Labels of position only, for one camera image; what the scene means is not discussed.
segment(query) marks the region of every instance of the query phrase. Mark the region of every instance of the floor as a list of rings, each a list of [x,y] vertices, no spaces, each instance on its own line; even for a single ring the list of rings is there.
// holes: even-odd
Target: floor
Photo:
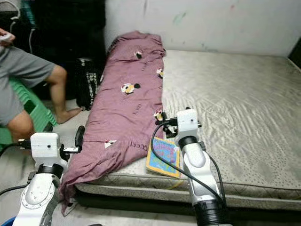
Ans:
[[[75,101],[67,102],[68,108],[76,107]],[[72,120],[54,128],[54,132],[60,135],[61,143],[65,146],[74,145],[74,137],[77,127],[85,125],[89,112],[81,112]],[[26,184],[27,177],[34,171],[34,162],[31,156],[23,153],[17,148],[10,148],[0,159],[1,183],[0,191],[3,189]],[[6,220],[14,217],[20,207],[20,195],[22,189],[6,193],[0,197],[0,225]],[[61,212],[61,205],[55,209],[52,219],[53,226],[88,226],[91,224],[102,224],[104,226],[195,226],[196,221],[192,216],[157,214],[148,212],[133,212],[122,210],[105,210],[87,208],[77,205],[66,217]],[[301,226],[293,223],[277,222],[234,222],[235,226]]]

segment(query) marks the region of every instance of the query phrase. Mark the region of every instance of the book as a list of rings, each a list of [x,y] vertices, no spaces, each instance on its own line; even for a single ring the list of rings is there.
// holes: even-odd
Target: book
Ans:
[[[155,152],[160,157],[176,167],[180,167],[180,149],[173,142],[155,137],[153,145]],[[181,175],[179,171],[165,164],[155,156],[151,151],[151,144],[146,158],[146,169],[174,178],[180,178]]]

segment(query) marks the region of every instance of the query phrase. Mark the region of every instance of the purple blanket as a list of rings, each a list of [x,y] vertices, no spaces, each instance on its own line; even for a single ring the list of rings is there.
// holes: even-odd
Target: purple blanket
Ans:
[[[65,202],[76,183],[95,180],[145,157],[156,119],[161,119],[165,50],[158,35],[119,36],[109,57],[84,134],[60,187]]]

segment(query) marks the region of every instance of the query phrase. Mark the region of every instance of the bed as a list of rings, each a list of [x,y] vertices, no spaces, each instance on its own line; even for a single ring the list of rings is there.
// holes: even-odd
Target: bed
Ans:
[[[300,70],[281,57],[174,50],[166,52],[164,65],[164,110],[172,117],[187,106],[197,109],[228,206],[301,210]],[[145,161],[76,188],[190,203],[185,177],[150,173]]]

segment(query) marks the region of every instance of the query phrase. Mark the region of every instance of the green stool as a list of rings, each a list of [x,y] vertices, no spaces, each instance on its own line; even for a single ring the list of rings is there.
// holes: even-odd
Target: green stool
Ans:
[[[34,92],[24,86],[19,80],[11,78],[9,80],[13,90],[18,95],[24,105],[25,111],[31,116],[34,131],[51,131],[52,126],[56,126],[56,120],[49,109],[47,109]],[[0,127],[0,150],[4,145],[13,142],[11,134],[7,128]]]

